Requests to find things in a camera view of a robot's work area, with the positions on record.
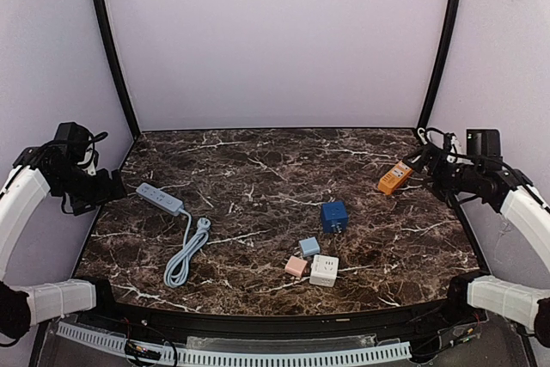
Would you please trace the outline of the orange power strip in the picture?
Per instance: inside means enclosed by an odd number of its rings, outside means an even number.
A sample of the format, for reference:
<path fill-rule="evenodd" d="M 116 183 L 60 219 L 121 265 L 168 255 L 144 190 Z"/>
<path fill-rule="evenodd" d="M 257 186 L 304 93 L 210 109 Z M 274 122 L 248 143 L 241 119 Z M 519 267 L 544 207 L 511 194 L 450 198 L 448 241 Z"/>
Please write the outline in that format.
<path fill-rule="evenodd" d="M 391 195 L 409 178 L 413 170 L 403 161 L 397 162 L 378 182 L 377 189 Z"/>

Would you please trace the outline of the dark blue cube socket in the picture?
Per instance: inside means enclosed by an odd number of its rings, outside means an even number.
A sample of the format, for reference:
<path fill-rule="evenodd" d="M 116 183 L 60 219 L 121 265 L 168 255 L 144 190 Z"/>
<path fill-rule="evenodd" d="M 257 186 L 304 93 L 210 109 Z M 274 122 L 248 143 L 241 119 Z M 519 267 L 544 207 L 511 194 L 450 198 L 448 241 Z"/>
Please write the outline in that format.
<path fill-rule="evenodd" d="M 321 205 L 321 226 L 326 234 L 340 234 L 346 230 L 349 216 L 342 201 Z"/>

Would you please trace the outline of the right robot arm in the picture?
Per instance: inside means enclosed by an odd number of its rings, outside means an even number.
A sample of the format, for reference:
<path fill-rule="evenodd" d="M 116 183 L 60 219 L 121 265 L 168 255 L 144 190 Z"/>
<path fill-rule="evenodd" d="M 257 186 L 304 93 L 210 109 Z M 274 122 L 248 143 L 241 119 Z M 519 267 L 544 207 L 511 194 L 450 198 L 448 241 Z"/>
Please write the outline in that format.
<path fill-rule="evenodd" d="M 549 203 L 494 144 L 426 142 L 402 165 L 427 175 L 430 190 L 458 211 L 480 244 L 485 263 L 452 278 L 438 319 L 457 327 L 474 311 L 493 312 L 524 335 L 549 345 Z"/>

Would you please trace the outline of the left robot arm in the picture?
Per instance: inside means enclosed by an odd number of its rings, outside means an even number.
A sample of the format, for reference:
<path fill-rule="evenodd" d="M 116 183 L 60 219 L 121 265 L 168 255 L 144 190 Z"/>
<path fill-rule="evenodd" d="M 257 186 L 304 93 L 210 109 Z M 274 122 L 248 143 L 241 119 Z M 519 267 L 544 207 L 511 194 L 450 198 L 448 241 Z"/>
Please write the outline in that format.
<path fill-rule="evenodd" d="M 118 168 L 129 149 L 128 144 L 99 144 L 100 167 Z M 21 144 L 18 147 L 1 145 L 2 183 L 23 148 Z M 81 252 L 101 208 L 73 217 L 61 212 L 59 202 L 48 195 L 31 214 L 7 262 L 3 278 L 7 286 L 32 286 L 70 277 L 77 253 Z"/>

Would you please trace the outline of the light blue charger plug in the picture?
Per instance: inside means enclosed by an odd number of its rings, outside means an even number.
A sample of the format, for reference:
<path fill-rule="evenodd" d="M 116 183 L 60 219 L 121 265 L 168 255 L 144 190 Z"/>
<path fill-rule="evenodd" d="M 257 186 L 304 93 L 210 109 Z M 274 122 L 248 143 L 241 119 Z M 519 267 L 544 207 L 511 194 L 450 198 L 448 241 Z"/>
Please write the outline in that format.
<path fill-rule="evenodd" d="M 298 242 L 298 245 L 304 258 L 317 255 L 321 252 L 321 247 L 315 237 L 302 239 Z"/>

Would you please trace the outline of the pink charger plug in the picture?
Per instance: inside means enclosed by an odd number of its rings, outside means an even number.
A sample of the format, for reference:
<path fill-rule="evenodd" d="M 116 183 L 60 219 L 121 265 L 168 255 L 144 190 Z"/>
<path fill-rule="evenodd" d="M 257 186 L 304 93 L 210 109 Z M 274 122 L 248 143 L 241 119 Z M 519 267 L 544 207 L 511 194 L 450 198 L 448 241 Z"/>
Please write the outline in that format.
<path fill-rule="evenodd" d="M 284 272 L 295 278 L 301 278 L 308 267 L 308 262 L 296 256 L 291 256 L 284 267 Z"/>

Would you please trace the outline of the grey-blue power strip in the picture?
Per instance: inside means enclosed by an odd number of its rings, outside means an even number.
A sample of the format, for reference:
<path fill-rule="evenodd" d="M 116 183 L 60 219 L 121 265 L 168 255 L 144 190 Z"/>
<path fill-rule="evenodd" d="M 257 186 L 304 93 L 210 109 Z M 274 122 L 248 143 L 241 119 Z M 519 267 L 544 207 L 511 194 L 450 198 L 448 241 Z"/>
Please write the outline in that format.
<path fill-rule="evenodd" d="M 140 184 L 136 189 L 136 194 L 141 199 L 174 217 L 177 217 L 184 211 L 184 203 L 180 199 L 150 184 Z"/>

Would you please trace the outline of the white cube socket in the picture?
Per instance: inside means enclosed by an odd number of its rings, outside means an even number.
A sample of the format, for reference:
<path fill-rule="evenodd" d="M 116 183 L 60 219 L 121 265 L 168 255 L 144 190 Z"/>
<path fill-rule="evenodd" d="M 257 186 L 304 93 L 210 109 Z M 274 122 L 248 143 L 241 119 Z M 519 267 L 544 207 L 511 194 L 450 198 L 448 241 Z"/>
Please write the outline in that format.
<path fill-rule="evenodd" d="M 309 282 L 312 285 L 334 287 L 338 269 L 337 257 L 316 254 L 310 267 Z"/>

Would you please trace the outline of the black front table rail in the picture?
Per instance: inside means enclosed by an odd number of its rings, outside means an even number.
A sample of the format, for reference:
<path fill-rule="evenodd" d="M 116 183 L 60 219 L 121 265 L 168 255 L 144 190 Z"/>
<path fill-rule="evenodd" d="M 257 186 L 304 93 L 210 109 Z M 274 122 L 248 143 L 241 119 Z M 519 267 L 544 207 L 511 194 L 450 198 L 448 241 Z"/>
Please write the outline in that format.
<path fill-rule="evenodd" d="M 130 332 L 132 338 L 164 335 L 225 339 L 325 339 L 374 334 L 378 339 L 429 339 L 447 327 L 488 320 L 484 310 L 453 314 L 446 299 L 396 309 L 343 315 L 206 315 L 118 303 L 113 286 L 99 278 L 99 304 L 76 320 L 87 326 Z"/>

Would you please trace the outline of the black right frame post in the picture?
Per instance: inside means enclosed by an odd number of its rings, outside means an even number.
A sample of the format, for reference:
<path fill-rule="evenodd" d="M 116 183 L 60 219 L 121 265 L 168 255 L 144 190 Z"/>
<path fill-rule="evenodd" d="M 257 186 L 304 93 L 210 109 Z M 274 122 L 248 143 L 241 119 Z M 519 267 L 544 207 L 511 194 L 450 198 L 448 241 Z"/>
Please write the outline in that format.
<path fill-rule="evenodd" d="M 435 106 L 437 93 L 449 54 L 459 4 L 460 0 L 447 0 L 437 53 L 416 128 L 426 128 L 430 123 L 432 110 Z"/>

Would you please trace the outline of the black frame post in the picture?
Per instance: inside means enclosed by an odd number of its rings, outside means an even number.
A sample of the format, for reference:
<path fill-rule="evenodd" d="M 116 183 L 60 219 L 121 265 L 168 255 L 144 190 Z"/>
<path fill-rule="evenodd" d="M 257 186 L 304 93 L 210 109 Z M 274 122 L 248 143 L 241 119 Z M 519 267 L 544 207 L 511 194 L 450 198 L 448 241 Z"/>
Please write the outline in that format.
<path fill-rule="evenodd" d="M 141 135 L 138 119 L 131 104 L 131 97 L 125 84 L 124 74 L 119 61 L 119 55 L 115 45 L 113 30 L 109 21 L 106 0 L 93 0 L 97 25 L 100 30 L 103 49 L 107 58 L 107 64 L 111 72 L 115 91 L 121 105 L 125 122 L 130 131 L 132 140 L 137 140 Z"/>
<path fill-rule="evenodd" d="M 459 4 L 460 0 L 447 0 L 437 53 L 416 128 L 426 128 L 430 123 L 432 110 L 435 106 L 437 93 L 449 54 Z"/>

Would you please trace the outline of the black left frame post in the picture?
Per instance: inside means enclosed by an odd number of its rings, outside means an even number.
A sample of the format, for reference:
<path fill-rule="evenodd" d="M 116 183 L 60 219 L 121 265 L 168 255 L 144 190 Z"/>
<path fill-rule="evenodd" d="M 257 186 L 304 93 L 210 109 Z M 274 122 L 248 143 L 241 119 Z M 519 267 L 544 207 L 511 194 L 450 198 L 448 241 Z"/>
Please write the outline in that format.
<path fill-rule="evenodd" d="M 138 119 L 131 104 L 131 97 L 125 84 L 124 74 L 119 61 L 119 55 L 115 45 L 113 30 L 109 21 L 106 0 L 93 0 L 97 25 L 100 30 L 103 49 L 107 58 L 107 64 L 111 72 L 115 91 L 121 105 L 125 122 L 130 131 L 132 140 L 137 140 L 141 135 Z"/>

